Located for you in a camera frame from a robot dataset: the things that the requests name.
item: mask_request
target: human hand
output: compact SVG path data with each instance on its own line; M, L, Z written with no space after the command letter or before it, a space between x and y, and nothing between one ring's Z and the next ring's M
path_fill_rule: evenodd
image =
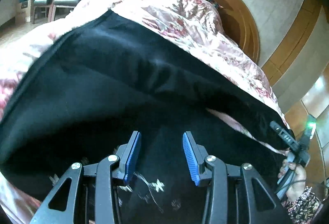
M296 201L304 192L305 189L305 185L306 185L306 171L305 169L300 165L300 164L295 164L295 163L291 163L285 159L282 162L282 167L280 168L280 173L278 174L278 178L282 178L285 174L286 171L284 170L284 168L288 166L289 169L294 170L295 171L295 176L292 179L292 182L297 181L296 183L293 183L288 191L286 192L286 195L288 197L288 200L290 202L294 202Z

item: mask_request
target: black cable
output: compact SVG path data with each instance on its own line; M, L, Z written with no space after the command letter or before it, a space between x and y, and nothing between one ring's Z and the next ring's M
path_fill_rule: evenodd
M282 189L284 189L286 186L288 186L288 188L287 188L287 190L288 190L288 189L291 187L291 185L293 185L293 184L295 184L295 183L298 183L298 182L306 182L306 180L292 181L292 182L290 182L289 185L284 185L284 186L282 186L282 188L280 188L279 191L281 191Z
M293 170L293 175L292 175L292 180L293 178L295 177L296 175L296 170ZM291 181L289 184L287 185L283 185L280 189L276 190L275 193L277 194L279 191L281 191L282 189L286 188L287 187L287 190L291 187L291 185L293 184L293 181Z

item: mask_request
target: wooden headboard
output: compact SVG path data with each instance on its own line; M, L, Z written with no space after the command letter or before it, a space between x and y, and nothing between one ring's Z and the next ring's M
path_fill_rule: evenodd
M225 33L256 64L259 60L259 36L256 23L242 0L215 0L223 9L219 9Z

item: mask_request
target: green light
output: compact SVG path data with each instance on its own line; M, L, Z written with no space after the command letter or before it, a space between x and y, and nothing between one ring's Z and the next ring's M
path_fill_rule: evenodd
M316 127L316 123L315 122L310 122L310 123L307 123L307 126L309 128L315 128Z

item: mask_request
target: floral sleeve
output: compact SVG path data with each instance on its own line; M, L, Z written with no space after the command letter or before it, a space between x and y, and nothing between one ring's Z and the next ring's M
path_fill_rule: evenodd
M309 224L321 209L321 202L311 191L312 187L305 187L303 194L294 202L286 202L287 209L294 224Z

